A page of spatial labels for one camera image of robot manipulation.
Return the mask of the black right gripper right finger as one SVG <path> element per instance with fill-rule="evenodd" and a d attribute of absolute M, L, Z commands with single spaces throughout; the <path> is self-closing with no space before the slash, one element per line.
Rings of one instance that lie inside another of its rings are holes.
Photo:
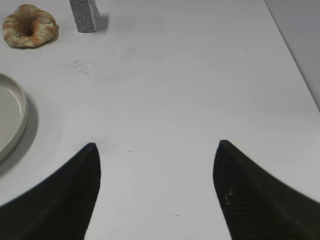
<path fill-rule="evenodd" d="M 213 163 L 213 185 L 233 240 L 318 240 L 320 204 L 283 183 L 228 140 Z"/>

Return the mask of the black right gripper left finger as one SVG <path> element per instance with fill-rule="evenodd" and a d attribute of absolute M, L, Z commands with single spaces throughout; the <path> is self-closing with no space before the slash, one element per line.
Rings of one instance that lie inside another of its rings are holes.
<path fill-rule="evenodd" d="M 101 185 L 101 162 L 88 143 L 52 175 L 0 207 L 2 240 L 83 240 Z"/>

